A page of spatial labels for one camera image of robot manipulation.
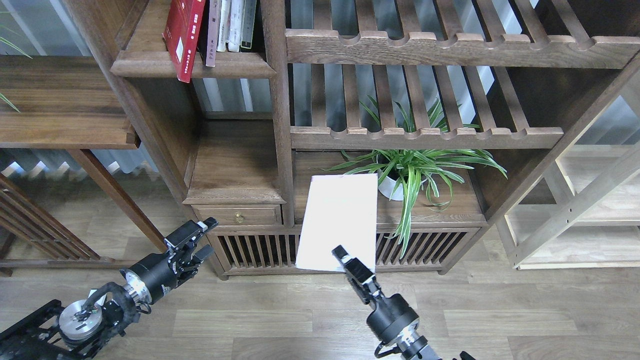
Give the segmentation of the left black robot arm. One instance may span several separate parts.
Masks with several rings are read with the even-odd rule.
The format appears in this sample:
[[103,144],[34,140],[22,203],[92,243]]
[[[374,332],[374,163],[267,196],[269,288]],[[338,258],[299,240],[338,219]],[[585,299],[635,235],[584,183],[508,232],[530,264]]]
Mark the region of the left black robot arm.
[[173,289],[194,278],[214,253],[198,243],[217,227],[215,218],[187,221],[164,239],[166,251],[151,253],[122,268],[125,284],[108,282],[86,300],[69,306],[51,300],[1,333],[3,360],[84,360],[93,358],[113,337],[125,335],[141,314]]

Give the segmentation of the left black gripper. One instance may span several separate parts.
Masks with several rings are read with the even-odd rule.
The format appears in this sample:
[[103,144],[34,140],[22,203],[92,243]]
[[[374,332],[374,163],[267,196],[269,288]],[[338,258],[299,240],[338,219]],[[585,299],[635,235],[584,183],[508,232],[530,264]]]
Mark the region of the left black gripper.
[[212,217],[197,223],[186,222],[165,237],[167,251],[151,253],[129,268],[121,269],[126,280],[124,289],[133,301],[154,305],[193,278],[199,266],[215,252],[210,244],[194,250],[201,237],[217,226],[217,219]]

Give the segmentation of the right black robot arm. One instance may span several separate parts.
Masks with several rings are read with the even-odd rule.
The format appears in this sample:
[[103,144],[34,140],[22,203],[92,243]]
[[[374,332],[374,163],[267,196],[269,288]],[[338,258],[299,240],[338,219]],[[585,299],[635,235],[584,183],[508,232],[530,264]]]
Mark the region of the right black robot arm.
[[380,344],[374,351],[377,359],[390,354],[401,354],[404,360],[439,360],[424,336],[418,335],[419,316],[402,295],[387,297],[377,282],[375,273],[361,260],[352,257],[341,245],[332,250],[342,265],[346,278],[364,305],[372,312],[366,324],[375,333]]

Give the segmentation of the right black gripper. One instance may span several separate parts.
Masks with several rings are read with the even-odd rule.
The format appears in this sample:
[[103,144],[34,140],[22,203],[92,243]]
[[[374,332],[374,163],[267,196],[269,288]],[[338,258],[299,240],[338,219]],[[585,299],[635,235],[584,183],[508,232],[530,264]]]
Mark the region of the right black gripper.
[[343,265],[345,275],[354,291],[372,312],[366,324],[384,346],[409,347],[418,339],[418,314],[398,293],[388,297],[382,292],[375,274],[359,259],[352,257],[341,244],[332,250]]

